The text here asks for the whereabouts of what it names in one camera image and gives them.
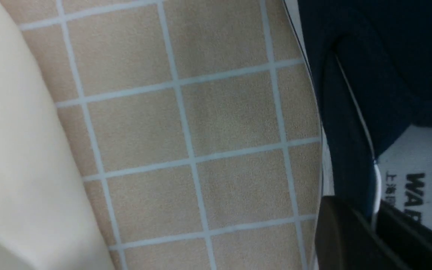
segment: floor tile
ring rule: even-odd
[[[316,214],[321,171],[321,146],[319,144],[299,145],[289,149],[300,215]]]
[[[319,119],[311,83],[303,64],[278,70],[281,108],[288,140],[319,136]]]
[[[274,60],[300,58],[301,52],[282,0],[266,0]]]
[[[212,237],[218,270],[301,270],[294,224]]]
[[[309,265],[312,256],[312,246],[314,242],[314,230],[316,229],[316,221],[314,219],[301,221],[301,229],[303,232],[304,250],[306,253],[307,265]]]
[[[187,158],[174,90],[88,106],[106,171]]]
[[[134,0],[63,0],[63,7],[65,13],[70,14],[90,8],[110,6],[132,1]]]
[[[129,270],[209,270],[204,239],[174,241],[125,250]]]
[[[117,251],[109,251],[109,255],[111,255],[115,270],[122,270],[123,267],[121,265],[121,258],[119,257],[119,253]]]
[[[171,80],[156,5],[67,23],[86,96]]]
[[[197,165],[210,229],[293,215],[281,150]]]
[[[257,1],[170,0],[164,9],[180,78],[267,63]]]
[[[123,243],[202,231],[190,166],[108,179]]]
[[[268,72],[182,89],[197,156],[279,142]]]

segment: dark fabric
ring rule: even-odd
[[[432,1],[298,0],[307,60],[338,197],[370,218],[376,158],[410,125],[432,127]]]
[[[336,57],[331,52],[326,59],[321,87],[319,114],[331,150],[334,191],[369,218],[375,186],[371,151]]]

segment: navy blue sneaker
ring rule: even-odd
[[[395,252],[408,248],[385,238],[383,230],[403,224],[403,231],[418,232],[405,238],[406,245],[416,237],[424,250],[432,250],[432,1],[284,4],[323,128],[322,193],[334,197],[323,199],[321,208],[328,207],[324,213],[335,217],[347,207],[350,212],[341,213],[382,241],[377,248],[384,250],[383,257],[397,257],[387,257],[395,269],[427,267],[432,257],[410,259]],[[320,212],[317,234],[322,226],[334,225],[323,225],[321,217]],[[318,236],[320,257],[317,245]]]

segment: tile grout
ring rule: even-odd
[[[320,141],[321,139],[319,137],[310,137],[305,139],[291,140],[287,142],[286,145],[288,147],[295,147],[295,146],[300,146],[300,145],[305,145],[310,143],[316,143]],[[243,148],[243,149],[232,150],[232,151],[221,152],[221,153],[213,153],[207,156],[195,157],[195,162],[198,164],[201,162],[213,161],[216,159],[226,159],[226,158],[233,158],[233,157],[238,157],[243,155],[256,154],[260,152],[268,152],[268,151],[283,149],[284,147],[286,147],[286,145],[283,143],[276,143],[276,144],[262,145],[258,147],[249,147],[249,148]],[[128,174],[134,174],[134,173],[145,173],[147,171],[154,171],[159,169],[167,169],[167,168],[173,168],[178,166],[190,165],[190,162],[191,162],[190,159],[179,159],[179,160],[162,162],[157,164],[155,163],[146,166],[106,172],[104,173],[103,177],[107,179],[107,178],[113,178],[118,176],[126,176]],[[99,179],[101,179],[101,175],[99,174],[93,174],[93,175],[83,177],[83,180],[85,182],[97,181]]]
[[[81,81],[81,78],[79,76],[79,72],[77,70],[77,64],[75,61],[74,50],[73,50],[72,44],[71,44],[69,29],[67,27],[67,22],[65,20],[65,13],[64,13],[64,7],[62,4],[62,0],[56,0],[56,7],[57,7],[58,14],[59,14],[59,18],[61,20],[61,29],[63,32],[63,39],[64,39],[65,47],[67,50],[67,57],[69,59],[69,65],[71,67],[73,78],[75,80],[77,94],[79,95],[80,98],[84,99],[84,88],[82,87],[82,81]],[[92,121],[90,118],[89,109],[87,108],[87,103],[82,103],[81,107],[82,107],[82,113],[84,116],[84,122],[86,123],[86,127],[87,127],[87,133],[89,134],[90,144],[91,144],[91,147],[93,149],[94,160],[96,162],[96,167],[98,169],[98,173],[99,173],[99,175],[104,175],[104,166],[103,166],[102,159],[101,159],[101,152],[100,152],[99,146],[97,144],[96,134],[94,132],[94,127],[92,125]],[[117,225],[117,221],[116,221],[116,217],[115,217],[115,213],[114,213],[114,209],[113,209],[113,204],[112,204],[111,196],[109,193],[109,186],[107,183],[107,179],[105,177],[102,177],[100,180],[101,180],[102,190],[104,193],[104,198],[106,200],[106,205],[107,205],[108,212],[109,212],[109,217],[111,220],[111,225],[113,228],[114,238],[115,238],[116,244],[121,244],[119,227]],[[125,260],[125,254],[124,254],[123,250],[119,249],[118,253],[119,253],[119,258],[122,262],[122,269],[127,270],[127,263]]]
[[[151,246],[156,244],[169,243],[174,241],[182,241],[182,240],[192,240],[205,238],[207,234],[210,236],[218,236],[220,234],[231,234],[233,232],[245,231],[245,230],[256,230],[269,228],[272,226],[279,226],[284,224],[290,224],[298,221],[310,221],[315,220],[317,217],[316,214],[308,214],[302,215],[298,219],[295,217],[285,217],[281,219],[271,219],[265,220],[262,222],[252,222],[252,223],[244,223],[244,224],[236,224],[218,229],[210,229],[208,232],[190,232],[188,234],[176,234],[176,235],[168,235],[162,237],[156,237],[151,239],[144,239],[139,241],[131,241],[128,243],[123,243],[120,245],[109,246],[109,250],[118,250],[118,249],[127,249],[127,248],[136,248],[140,246]]]
[[[175,57],[171,45],[171,38],[169,35],[169,29],[166,21],[166,12],[164,11],[163,2],[157,3],[157,9],[159,13],[159,20],[161,22],[161,28],[163,30],[164,43],[166,44],[166,52],[169,59],[171,75],[173,77],[173,82],[175,84],[174,91],[176,94],[176,100],[178,102],[178,108],[181,117],[181,125],[183,128],[184,140],[187,148],[187,155],[189,156],[194,188],[197,196],[197,205],[199,207],[199,215],[202,223],[204,240],[206,242],[206,249],[209,257],[209,264],[211,265],[211,270],[217,270],[216,260],[214,258],[214,251],[212,249],[211,236],[209,235],[209,225],[208,225],[208,219],[206,215],[206,208],[204,207],[204,199],[202,197],[202,188],[199,181],[199,174],[197,173],[196,159],[194,157],[194,148],[191,141],[191,132],[190,132],[189,124],[187,122],[187,117],[185,113],[184,99],[181,91],[181,84],[179,82],[178,69],[176,68]]]
[[[297,59],[290,59],[290,60],[281,60],[275,63],[276,68],[283,68],[283,67],[289,67],[293,65],[299,65],[304,63],[301,58]],[[197,83],[204,83],[204,82],[210,82],[213,80],[223,80],[228,79],[231,77],[237,77],[241,75],[250,75],[257,72],[265,72],[269,70],[269,63],[258,65],[258,66],[252,66],[252,67],[245,67],[240,69],[234,69],[234,70],[228,70],[224,72],[218,72],[214,74],[209,75],[201,75],[196,77],[191,77],[187,79],[179,80],[179,85],[187,85],[187,84],[197,84]],[[106,101],[108,99],[115,99],[115,98],[121,98],[121,97],[127,97],[132,95],[138,95],[142,93],[147,92],[153,92],[153,91],[159,91],[163,89],[168,89],[175,87],[175,83],[173,81],[170,82],[162,82],[159,84],[151,84],[151,85],[145,85],[143,87],[135,87],[132,89],[123,89],[118,91],[113,91],[109,93],[103,93],[103,94],[95,94],[89,97],[81,97],[77,99],[70,99],[65,101],[56,102],[57,108],[65,108],[69,106],[75,106],[79,105],[81,103],[90,103],[90,102],[98,102],[98,101]]]
[[[99,15],[104,14],[108,12],[114,12],[114,11],[121,11],[121,10],[128,10],[138,7],[144,7],[148,5],[154,5],[160,2],[164,2],[164,0],[134,0],[127,3],[116,3],[112,5],[105,5],[105,6],[99,6],[99,7],[89,7],[87,9],[72,12],[68,14],[64,14],[61,16],[52,17],[49,19],[43,19],[39,21],[34,22],[26,22],[23,24],[19,24],[18,27],[21,31],[27,31],[27,30],[34,30],[34,29],[40,29],[47,26],[53,26],[55,24],[61,24],[63,22],[73,21],[77,19],[82,19],[84,17],[88,17],[91,15]]]
[[[307,270],[307,260],[305,254],[306,252],[304,248],[304,239],[302,235],[301,223],[299,218],[298,201],[297,201],[297,195],[294,187],[294,177],[291,168],[291,160],[289,158],[289,147],[287,145],[286,129],[284,128],[284,116],[283,116],[283,110],[281,108],[281,95],[279,93],[277,71],[276,71],[276,66],[274,64],[274,48],[272,47],[271,26],[269,25],[269,17],[268,17],[268,11],[266,7],[266,0],[259,0],[259,5],[260,5],[261,15],[262,15],[264,40],[266,43],[266,53],[269,61],[269,73],[271,75],[271,86],[272,86],[272,92],[274,97],[274,106],[276,108],[279,135],[280,135],[281,142],[285,144],[283,147],[284,166],[286,168],[289,196],[291,198],[293,215],[295,217],[295,229],[296,229],[296,237],[298,241],[298,248],[300,250],[301,265],[303,270]]]

